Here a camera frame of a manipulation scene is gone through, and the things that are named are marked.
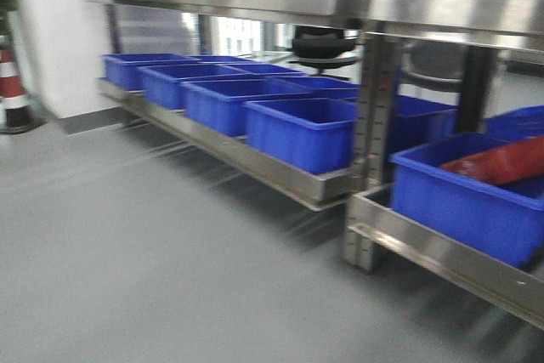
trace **blue plastic crate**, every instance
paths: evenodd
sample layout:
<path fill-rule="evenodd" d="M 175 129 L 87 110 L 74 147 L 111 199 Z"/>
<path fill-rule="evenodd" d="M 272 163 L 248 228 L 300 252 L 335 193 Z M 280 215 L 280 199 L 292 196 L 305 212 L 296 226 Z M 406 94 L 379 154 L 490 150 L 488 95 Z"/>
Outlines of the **blue plastic crate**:
<path fill-rule="evenodd" d="M 105 79 L 127 90 L 144 87 L 139 67 L 194 64 L 197 59 L 178 54 L 106 54 L 102 56 Z"/>
<path fill-rule="evenodd" d="M 528 106 L 493 116 L 485 121 L 489 136 L 521 140 L 544 135 L 544 105 Z"/>
<path fill-rule="evenodd" d="M 528 261 L 544 244 L 544 177 L 499 187 L 438 167 L 507 143 L 462 133 L 393 155 L 393 210 L 507 264 Z"/>
<path fill-rule="evenodd" d="M 338 99 L 249 102 L 247 144 L 310 173 L 349 165 L 355 106 Z"/>
<path fill-rule="evenodd" d="M 304 71 L 294 70 L 292 68 L 283 67 L 281 65 L 275 65 L 275 64 L 235 63 L 235 66 L 236 68 L 240 70 L 247 71 L 253 75 L 262 76 L 262 77 L 306 76 L 306 73 Z"/>
<path fill-rule="evenodd" d="M 188 82 L 186 87 L 186 115 L 229 136 L 246 134 L 245 102 L 309 96 L 299 88 L 268 79 Z"/>
<path fill-rule="evenodd" d="M 234 55 L 191 55 L 194 59 L 198 59 L 201 63 L 212 64 L 262 64 L 260 61 L 244 59 Z"/>
<path fill-rule="evenodd" d="M 398 152 L 453 134 L 456 107 L 397 95 L 388 151 Z"/>
<path fill-rule="evenodd" d="M 316 98 L 356 99 L 359 89 L 358 84 L 330 77 L 275 77 L 273 81 L 288 82 Z"/>
<path fill-rule="evenodd" d="M 185 107 L 185 82 L 252 77 L 232 66 L 215 64 L 165 65 L 145 67 L 144 98 L 170 110 Z"/>

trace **chair backrest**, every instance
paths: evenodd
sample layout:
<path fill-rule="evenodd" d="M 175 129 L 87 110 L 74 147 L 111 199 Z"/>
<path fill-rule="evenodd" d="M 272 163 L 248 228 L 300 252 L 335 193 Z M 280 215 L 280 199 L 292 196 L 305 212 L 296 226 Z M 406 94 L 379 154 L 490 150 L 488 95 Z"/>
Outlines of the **chair backrest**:
<path fill-rule="evenodd" d="M 296 26 L 295 38 L 344 38 L 344 34 L 342 29 Z"/>
<path fill-rule="evenodd" d="M 334 59 L 355 45 L 356 40 L 345 38 L 342 29 L 296 26 L 292 52 L 305 59 Z"/>

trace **wall baseboard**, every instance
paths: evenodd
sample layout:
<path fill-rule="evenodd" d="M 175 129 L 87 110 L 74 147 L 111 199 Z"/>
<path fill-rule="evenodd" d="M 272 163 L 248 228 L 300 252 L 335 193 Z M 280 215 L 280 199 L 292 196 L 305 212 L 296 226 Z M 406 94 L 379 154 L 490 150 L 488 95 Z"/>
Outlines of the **wall baseboard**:
<path fill-rule="evenodd" d="M 102 111 L 89 112 L 88 114 L 61 118 L 59 119 L 59 125 L 66 133 L 72 134 L 108 127 L 121 121 L 122 109 L 116 107 Z"/>

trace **metal shelving unit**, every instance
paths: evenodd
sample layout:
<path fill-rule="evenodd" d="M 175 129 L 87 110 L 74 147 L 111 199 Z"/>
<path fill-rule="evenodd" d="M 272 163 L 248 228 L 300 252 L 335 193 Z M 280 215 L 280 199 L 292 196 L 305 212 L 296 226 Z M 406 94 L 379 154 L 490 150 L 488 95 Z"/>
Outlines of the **metal shelving unit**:
<path fill-rule="evenodd" d="M 360 29 L 369 0 L 92 0 L 238 19 Z"/>
<path fill-rule="evenodd" d="M 372 271 L 385 247 L 544 329 L 542 276 L 506 265 L 388 207 L 384 144 L 403 39 L 469 46 L 456 131 L 475 131 L 496 49 L 544 52 L 544 0 L 371 0 L 367 18 L 374 28 L 367 33 L 368 76 L 358 124 L 361 134 L 365 131 L 358 139 L 365 191 L 348 202 L 344 258 Z"/>
<path fill-rule="evenodd" d="M 312 210 L 336 206 L 344 202 L 350 192 L 348 169 L 319 175 L 307 173 L 247 146 L 244 139 L 225 136 L 192 121 L 182 111 L 153 104 L 141 93 L 126 91 L 106 80 L 99 80 L 99 88 L 125 111 L 187 140 Z"/>
<path fill-rule="evenodd" d="M 355 155 L 350 169 L 312 175 L 100 81 L 127 112 L 155 123 L 314 210 L 350 193 L 344 257 L 372 271 L 388 250 L 544 329 L 544 281 L 388 208 L 385 151 L 403 39 L 468 45 L 456 130 L 474 130 L 497 49 L 544 52 L 544 0 L 90 0 L 344 29 L 365 27 Z"/>

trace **epoxy floor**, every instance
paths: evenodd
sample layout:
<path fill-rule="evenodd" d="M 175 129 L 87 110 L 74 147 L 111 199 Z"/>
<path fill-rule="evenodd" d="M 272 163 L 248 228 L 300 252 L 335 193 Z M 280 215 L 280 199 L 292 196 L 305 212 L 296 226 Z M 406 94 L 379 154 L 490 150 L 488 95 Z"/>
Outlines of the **epoxy floor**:
<path fill-rule="evenodd" d="M 0 362 L 526 362 L 544 332 L 150 125 L 0 137 Z"/>

